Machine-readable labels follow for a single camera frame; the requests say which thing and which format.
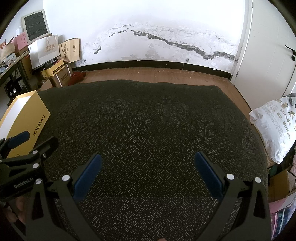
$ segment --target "blue gripper pad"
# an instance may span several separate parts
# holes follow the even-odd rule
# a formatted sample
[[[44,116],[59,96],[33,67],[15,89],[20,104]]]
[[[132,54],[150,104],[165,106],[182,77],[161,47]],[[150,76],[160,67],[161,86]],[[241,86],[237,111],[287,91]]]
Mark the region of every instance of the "blue gripper pad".
[[[95,155],[95,157],[89,162],[88,166],[84,169],[78,180],[74,185],[73,199],[76,202],[83,200],[92,186],[97,174],[102,168],[102,157]]]
[[[215,199],[221,200],[224,197],[223,183],[200,152],[195,154],[194,166],[204,180],[211,196]]]
[[[12,137],[11,139],[9,139],[7,146],[8,148],[14,149],[29,139],[30,139],[30,133],[28,131],[24,131]]]

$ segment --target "brown paper bag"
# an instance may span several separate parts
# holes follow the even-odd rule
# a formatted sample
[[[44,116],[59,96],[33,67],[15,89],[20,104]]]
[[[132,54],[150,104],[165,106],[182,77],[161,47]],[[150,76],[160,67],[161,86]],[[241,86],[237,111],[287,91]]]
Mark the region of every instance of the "brown paper bag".
[[[79,57],[79,38],[69,39],[59,45],[61,57],[72,63],[80,59]]]

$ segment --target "peeling paint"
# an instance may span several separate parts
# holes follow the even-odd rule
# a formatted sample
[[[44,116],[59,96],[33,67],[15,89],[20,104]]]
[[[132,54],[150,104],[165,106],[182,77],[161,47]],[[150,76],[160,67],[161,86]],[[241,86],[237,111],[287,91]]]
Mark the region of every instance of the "peeling paint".
[[[118,31],[117,33],[118,34],[121,34],[123,32],[126,32],[127,30],[121,30],[121,31]],[[114,34],[116,34],[116,32],[114,32],[113,34],[111,34],[110,36],[108,36],[108,38],[112,37]]]
[[[85,64],[86,63],[86,59],[82,58],[80,60],[77,61],[77,64]]]
[[[123,24],[120,27],[116,27],[116,28],[112,28],[112,29],[128,28],[128,27],[131,27],[131,26],[133,26],[133,25],[132,24]]]
[[[116,33],[111,34],[108,38],[112,37],[114,34],[116,34]]]
[[[97,54],[101,49],[102,49],[102,46],[100,46],[100,48],[97,49],[97,50],[94,52],[94,54]]]
[[[219,52],[219,51],[215,51],[213,54],[211,55],[206,55],[205,52],[203,50],[201,50],[200,48],[193,46],[193,45],[187,45],[187,44],[179,44],[177,42],[171,42],[168,41],[167,39],[163,39],[159,36],[155,36],[146,32],[140,32],[140,31],[135,31],[135,30],[131,30],[133,32],[134,35],[136,36],[147,36],[149,39],[157,39],[157,40],[161,40],[164,41],[166,44],[168,45],[174,45],[178,48],[181,49],[185,49],[187,51],[194,51],[196,53],[198,53],[199,55],[201,55],[204,59],[214,59],[216,56],[218,57],[224,57],[226,59],[232,60],[234,61],[235,56],[233,54],[228,54],[225,52]]]

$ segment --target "black baseboard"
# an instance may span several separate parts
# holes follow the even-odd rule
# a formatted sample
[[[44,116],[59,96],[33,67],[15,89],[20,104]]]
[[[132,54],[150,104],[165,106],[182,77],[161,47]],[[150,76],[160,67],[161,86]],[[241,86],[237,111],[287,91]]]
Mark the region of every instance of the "black baseboard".
[[[73,68],[73,71],[92,71],[99,69],[116,69],[116,68],[167,68],[167,69],[182,69],[188,71],[201,72],[205,74],[212,74],[219,77],[227,78],[230,80],[231,74],[225,71],[212,69],[195,64],[171,62],[171,61],[158,61],[158,60],[126,60],[126,61],[115,61],[85,65],[81,67]]]

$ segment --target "monitor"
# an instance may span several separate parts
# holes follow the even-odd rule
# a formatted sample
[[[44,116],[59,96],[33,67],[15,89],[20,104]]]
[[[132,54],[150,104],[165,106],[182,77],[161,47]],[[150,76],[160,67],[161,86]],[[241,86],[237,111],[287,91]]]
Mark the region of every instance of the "monitor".
[[[21,20],[28,45],[50,34],[44,9],[25,15]]]

